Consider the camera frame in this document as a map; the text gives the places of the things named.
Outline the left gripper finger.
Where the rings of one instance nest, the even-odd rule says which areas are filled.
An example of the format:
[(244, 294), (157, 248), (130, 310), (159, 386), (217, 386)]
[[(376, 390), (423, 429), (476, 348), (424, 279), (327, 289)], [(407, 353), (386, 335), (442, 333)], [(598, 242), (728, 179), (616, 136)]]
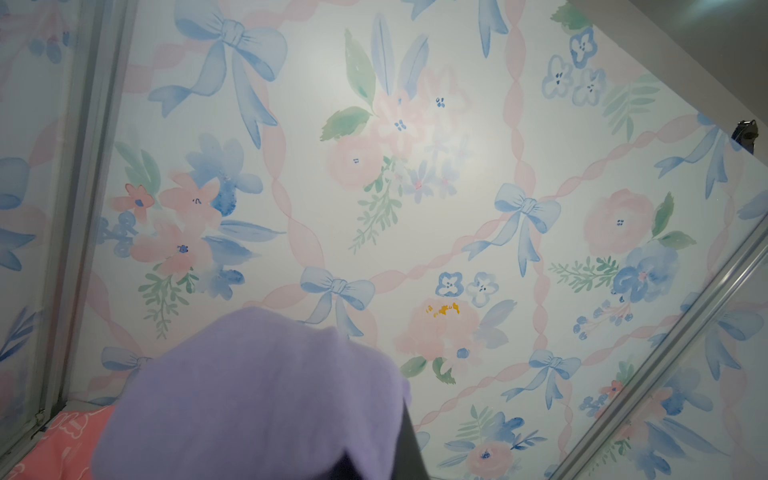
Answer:
[(406, 404), (403, 405), (400, 431), (397, 438), (392, 480), (429, 480), (421, 456), (416, 432)]

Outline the purple cloth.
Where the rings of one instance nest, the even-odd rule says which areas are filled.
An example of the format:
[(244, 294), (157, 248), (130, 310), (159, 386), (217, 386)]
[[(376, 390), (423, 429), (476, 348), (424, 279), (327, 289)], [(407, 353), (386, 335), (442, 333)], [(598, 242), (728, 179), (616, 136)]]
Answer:
[(97, 479), (391, 476), (408, 382), (332, 327), (248, 308), (141, 369), (91, 461)]

